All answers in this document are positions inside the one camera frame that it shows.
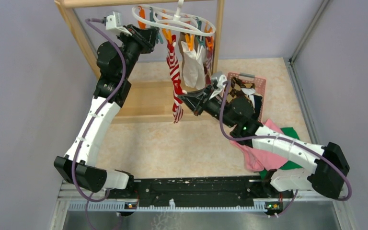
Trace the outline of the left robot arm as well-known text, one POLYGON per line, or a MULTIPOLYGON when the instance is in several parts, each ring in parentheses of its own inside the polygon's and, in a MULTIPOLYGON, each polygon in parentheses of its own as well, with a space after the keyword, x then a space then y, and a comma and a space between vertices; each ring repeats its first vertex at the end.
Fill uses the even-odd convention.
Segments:
POLYGON ((127 99, 131 88, 128 78, 139 56, 154 50, 159 29, 140 29, 131 24, 124 28, 127 32, 117 36, 121 46, 110 38, 98 46, 96 64, 101 75, 89 112, 69 150, 55 158, 54 167, 65 181, 79 188, 94 193, 106 189, 111 195, 129 198, 135 190, 133 175, 97 168, 97 156, 113 118, 127 99))

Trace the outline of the white round clip hanger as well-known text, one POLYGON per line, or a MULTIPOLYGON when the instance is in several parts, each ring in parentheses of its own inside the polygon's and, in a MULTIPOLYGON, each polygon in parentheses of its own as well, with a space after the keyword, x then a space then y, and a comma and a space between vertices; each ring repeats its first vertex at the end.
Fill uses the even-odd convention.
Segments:
POLYGON ((209 20, 200 16, 182 12, 184 1, 180 0, 177 9, 172 11, 151 5, 137 5, 132 8, 132 15, 137 21, 142 21, 146 26, 169 29, 185 34, 194 34, 194 42, 204 46, 207 50, 214 48, 214 35, 216 28, 209 20), (145 10, 146 19, 139 16, 138 7, 145 10))

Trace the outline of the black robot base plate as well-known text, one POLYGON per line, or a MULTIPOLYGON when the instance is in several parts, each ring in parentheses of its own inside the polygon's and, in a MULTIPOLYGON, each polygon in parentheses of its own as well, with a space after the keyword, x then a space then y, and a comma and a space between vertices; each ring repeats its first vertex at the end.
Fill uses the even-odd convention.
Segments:
POLYGON ((291 198, 278 192, 260 176, 134 179, 124 190, 113 189, 109 199, 132 199, 139 207, 251 207, 258 198, 291 198))

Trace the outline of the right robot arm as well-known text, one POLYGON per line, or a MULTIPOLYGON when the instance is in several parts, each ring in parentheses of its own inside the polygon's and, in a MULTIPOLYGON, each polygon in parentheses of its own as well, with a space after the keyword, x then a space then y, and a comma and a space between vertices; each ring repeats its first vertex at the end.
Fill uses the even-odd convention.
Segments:
POLYGON ((268 151, 300 166, 293 170, 269 171, 268 180, 262 184, 265 196, 275 197, 286 190, 312 189, 338 201, 351 198, 352 186, 347 179, 350 166, 338 144, 307 143, 274 131, 257 121, 248 96, 236 97, 227 103, 227 95, 227 92, 223 96, 215 94, 209 85, 178 97, 194 115, 206 112, 216 118, 227 139, 268 151))

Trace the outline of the red white striped sock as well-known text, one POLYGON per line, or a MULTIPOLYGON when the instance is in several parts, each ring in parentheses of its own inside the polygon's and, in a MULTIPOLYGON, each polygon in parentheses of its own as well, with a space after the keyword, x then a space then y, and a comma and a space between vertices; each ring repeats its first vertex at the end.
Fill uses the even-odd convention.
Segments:
POLYGON ((173 83, 174 92, 179 95, 182 94, 181 79, 180 79, 180 65, 175 54, 176 42, 167 45, 167 65, 169 67, 169 75, 173 83))

